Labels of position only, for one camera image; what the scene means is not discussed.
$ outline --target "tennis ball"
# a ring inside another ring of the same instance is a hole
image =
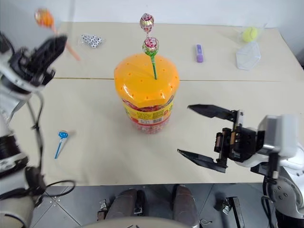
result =
[[[243,40],[245,42],[254,41],[257,38],[257,29],[255,27],[249,27],[243,32]]]

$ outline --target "purple glue stick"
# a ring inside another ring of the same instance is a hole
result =
[[[203,56],[203,51],[201,49],[201,45],[197,44],[195,49],[196,49],[196,61],[198,63],[204,62],[204,56]]]

